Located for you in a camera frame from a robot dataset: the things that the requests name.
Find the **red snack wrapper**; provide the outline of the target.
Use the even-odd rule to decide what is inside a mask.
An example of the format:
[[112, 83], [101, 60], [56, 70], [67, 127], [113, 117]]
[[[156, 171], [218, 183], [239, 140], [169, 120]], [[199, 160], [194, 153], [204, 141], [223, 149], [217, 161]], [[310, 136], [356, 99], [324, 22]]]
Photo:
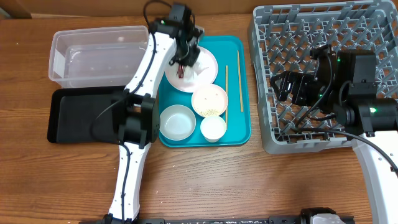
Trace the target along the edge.
[[179, 65], [177, 69], [177, 76], [179, 79], [183, 79], [185, 74], [185, 66], [184, 65]]

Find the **white round plate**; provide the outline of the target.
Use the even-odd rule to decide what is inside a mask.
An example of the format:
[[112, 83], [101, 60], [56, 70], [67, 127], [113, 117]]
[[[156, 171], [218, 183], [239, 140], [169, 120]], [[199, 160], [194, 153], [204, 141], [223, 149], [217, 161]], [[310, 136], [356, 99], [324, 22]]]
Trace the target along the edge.
[[185, 83], [172, 78], [171, 72], [175, 72], [178, 66], [176, 63], [174, 65], [168, 65], [165, 69], [165, 76], [169, 81], [169, 83], [180, 91], [193, 93], [198, 87], [202, 85], [212, 84], [217, 77], [218, 63], [214, 55], [209, 50], [203, 47], [198, 47], [198, 48], [203, 53], [206, 53], [207, 62], [210, 67], [208, 70], [205, 70], [198, 78], [196, 78], [194, 82]]

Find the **white cup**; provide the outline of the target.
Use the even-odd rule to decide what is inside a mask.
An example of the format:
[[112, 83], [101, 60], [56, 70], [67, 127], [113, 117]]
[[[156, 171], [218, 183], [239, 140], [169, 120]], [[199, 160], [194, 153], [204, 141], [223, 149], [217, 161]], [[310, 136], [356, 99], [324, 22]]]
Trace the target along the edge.
[[201, 122], [200, 131], [208, 142], [217, 142], [226, 132], [226, 122], [220, 116], [208, 116]]

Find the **white napkin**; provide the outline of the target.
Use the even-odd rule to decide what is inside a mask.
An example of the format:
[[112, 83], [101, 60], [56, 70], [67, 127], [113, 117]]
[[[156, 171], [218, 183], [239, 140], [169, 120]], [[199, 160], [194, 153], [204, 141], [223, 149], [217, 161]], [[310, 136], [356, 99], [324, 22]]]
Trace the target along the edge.
[[172, 78], [177, 79], [178, 81], [191, 83], [194, 82], [196, 78], [198, 78], [205, 70], [209, 69], [209, 64], [207, 62], [206, 53], [202, 51], [199, 53], [197, 61], [194, 63], [192, 67], [185, 66], [185, 74], [183, 79], [179, 79], [177, 76], [177, 69], [175, 72], [171, 72]]

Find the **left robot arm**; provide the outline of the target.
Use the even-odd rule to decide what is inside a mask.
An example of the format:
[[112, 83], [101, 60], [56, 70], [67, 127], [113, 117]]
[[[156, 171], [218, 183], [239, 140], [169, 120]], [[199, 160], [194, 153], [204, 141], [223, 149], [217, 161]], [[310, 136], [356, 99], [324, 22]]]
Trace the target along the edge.
[[119, 170], [113, 202], [103, 223], [134, 223], [137, 219], [145, 159], [159, 135], [156, 98], [160, 81], [172, 62], [194, 66], [200, 54], [198, 43], [205, 33], [191, 19], [156, 19], [149, 30], [136, 74], [125, 86], [123, 97], [108, 108], [118, 129]]

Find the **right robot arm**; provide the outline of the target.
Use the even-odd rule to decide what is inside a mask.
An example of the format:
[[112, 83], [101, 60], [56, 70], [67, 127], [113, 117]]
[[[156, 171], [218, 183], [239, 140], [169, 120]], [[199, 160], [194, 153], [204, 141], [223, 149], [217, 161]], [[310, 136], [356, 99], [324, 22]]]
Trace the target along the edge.
[[397, 101], [377, 95], [376, 54], [313, 48], [313, 74], [284, 71], [271, 77], [275, 97], [331, 114], [351, 141], [363, 170], [374, 223], [397, 223]]

